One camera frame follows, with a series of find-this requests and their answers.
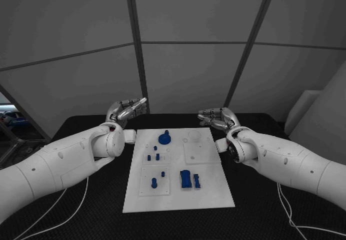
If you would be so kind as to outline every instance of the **white board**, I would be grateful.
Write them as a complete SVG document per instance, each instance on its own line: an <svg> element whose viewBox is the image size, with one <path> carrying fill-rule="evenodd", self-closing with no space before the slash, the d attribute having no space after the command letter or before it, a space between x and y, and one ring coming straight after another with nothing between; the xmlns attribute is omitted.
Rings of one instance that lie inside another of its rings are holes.
<svg viewBox="0 0 346 240"><path fill-rule="evenodd" d="M166 130L170 143L161 145L159 136ZM182 189L182 170L190 171L192 188ZM199 175L198 189L193 174ZM157 188L151 187L153 178ZM235 207L235 202L210 129L206 127L140 129L123 213L231 207Z"/></svg>

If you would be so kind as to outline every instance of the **table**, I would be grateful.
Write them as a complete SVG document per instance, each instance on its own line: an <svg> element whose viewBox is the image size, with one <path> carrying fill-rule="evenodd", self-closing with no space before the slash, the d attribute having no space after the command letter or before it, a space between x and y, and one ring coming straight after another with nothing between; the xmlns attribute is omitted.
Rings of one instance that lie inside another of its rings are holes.
<svg viewBox="0 0 346 240"><path fill-rule="evenodd" d="M236 114L241 124L255 132L288 139L275 120L265 113ZM71 117L53 141L98 126L104 115ZM199 128L196 114L146 114L131 119L127 129ZM226 135L210 128L213 140ZM134 145L89 177L81 209L59 228L29 238L40 239L303 239L290 226L280 203L277 183L222 153L221 161L235 207L199 210L123 213ZM74 214L85 193L87 180L66 190L55 208L25 236L53 227ZM293 221L346 233L346 212L309 192L281 187L293 208ZM0 239L13 239L43 215L62 191L42 197L20 209L0 225ZM345 239L333 233L301 229L307 239Z"/></svg>

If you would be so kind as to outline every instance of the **white cable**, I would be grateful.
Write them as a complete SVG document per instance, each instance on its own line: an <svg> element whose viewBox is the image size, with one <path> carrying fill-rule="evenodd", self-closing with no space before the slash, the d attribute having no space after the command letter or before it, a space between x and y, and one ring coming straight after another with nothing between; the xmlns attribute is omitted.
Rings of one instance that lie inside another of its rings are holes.
<svg viewBox="0 0 346 240"><path fill-rule="evenodd" d="M291 209L291 205L288 204L288 207L290 207L290 214L288 214L287 208L285 208L285 205L284 205L284 202L283 202L283 199L281 199L281 195L280 195L280 193L281 193L280 190L281 190L280 184L277 183L278 198L280 198L280 202L281 202L281 204L283 204L283 209L284 209L284 211L285 211L287 217L288 217L288 219L290 219L290 225L297 229L297 231L298 231L301 237L304 238L304 240L309 240L309 239L306 238L304 234L301 233L300 229L296 227L296 224L294 224L294 221L293 221L293 209Z"/></svg>
<svg viewBox="0 0 346 240"><path fill-rule="evenodd" d="M48 215L49 211L52 210L52 208L55 207L56 203L59 202L59 200L61 200L61 198L62 198L66 190L68 190L68 189L63 190L63 192L62 192L58 200L55 201L55 204L53 204L52 207L48 209L48 211L45 212L45 214L42 215L42 217L37 219L37 221L33 223L33 225L25 230L25 232L23 232L13 240L17 240L17 239L22 237L22 235L32 229L32 227L33 227L33 226L36 225L36 223L40 221L40 219Z"/></svg>
<svg viewBox="0 0 346 240"><path fill-rule="evenodd" d="M71 218L72 218L72 217L75 216L75 214L78 213L78 210L79 210L79 208L81 208L81 206L82 206L82 204L84 204L84 201L85 201L85 195L87 195L87 190L88 190L88 184L89 184L89 177L87 177L87 186L85 186L85 192L84 192L84 196L82 196L81 204L79 204L78 209L75 210L72 216L69 217L69 219L68 219L63 223L61 223L59 225L50 227L49 229L46 229L46 230L43 230L43 231L36 232L35 234L26 236L26 237L22 238L20 240L25 240L25 239L27 239L27 238L30 238L30 237L33 237L33 236L36 236L36 235L39 235L39 234L42 234L42 233L50 231L52 229L56 229L59 226L62 226L62 225L71 220Z"/></svg>
<svg viewBox="0 0 346 240"><path fill-rule="evenodd" d="M333 233L333 234L337 234L337 235L342 235L342 236L346 237L346 234L345 234L345 233L340 233L340 232L337 232L337 231L332 231L332 230L329 230L329 229L319 228L319 227L314 227L314 226L297 226L297 225L294 224L291 205L290 205L288 200L287 200L287 198L285 198L285 195L284 195L284 193L283 193L280 184L277 184L277 187L278 187L278 190L280 190L280 192L278 192L280 200L281 200L281 195L283 195L284 200L285 200L285 202L287 202L287 204L288 204L288 207L290 207L290 217L288 217L288 218L290 218L290 225L291 225L293 227L296 227L297 229L298 229L298 228L301 228L301 229L314 229L314 230L320 230L320 231L324 231L324 232L329 232L329 233Z"/></svg>

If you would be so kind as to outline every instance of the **blue knob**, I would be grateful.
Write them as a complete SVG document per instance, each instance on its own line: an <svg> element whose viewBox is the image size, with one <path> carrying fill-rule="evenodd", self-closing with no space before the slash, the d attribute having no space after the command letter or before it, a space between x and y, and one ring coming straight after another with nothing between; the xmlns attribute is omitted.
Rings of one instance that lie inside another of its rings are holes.
<svg viewBox="0 0 346 240"><path fill-rule="evenodd" d="M151 179L151 188L153 189L157 188L157 179L156 178Z"/></svg>
<svg viewBox="0 0 346 240"><path fill-rule="evenodd" d="M172 136L169 130L164 131L164 134L160 135L159 137L159 143L166 145L172 142Z"/></svg>

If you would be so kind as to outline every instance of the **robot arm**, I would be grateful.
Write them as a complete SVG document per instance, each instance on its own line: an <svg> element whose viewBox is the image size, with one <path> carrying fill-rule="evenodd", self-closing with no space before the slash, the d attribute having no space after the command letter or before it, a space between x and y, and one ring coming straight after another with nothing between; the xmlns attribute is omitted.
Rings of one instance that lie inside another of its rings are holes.
<svg viewBox="0 0 346 240"><path fill-rule="evenodd" d="M228 151L236 163L252 167L272 181L316 194L346 210L346 165L324 159L293 141L257 133L241 126L228 108L216 109L216 117L200 114L198 118L200 125L210 124L226 132L226 138L215 142L219 153Z"/></svg>
<svg viewBox="0 0 346 240"><path fill-rule="evenodd" d="M125 143L136 142L136 131L123 127L127 119L146 113L146 101L117 102L99 126L52 142L0 171L0 223L36 199L78 184L121 155Z"/></svg>

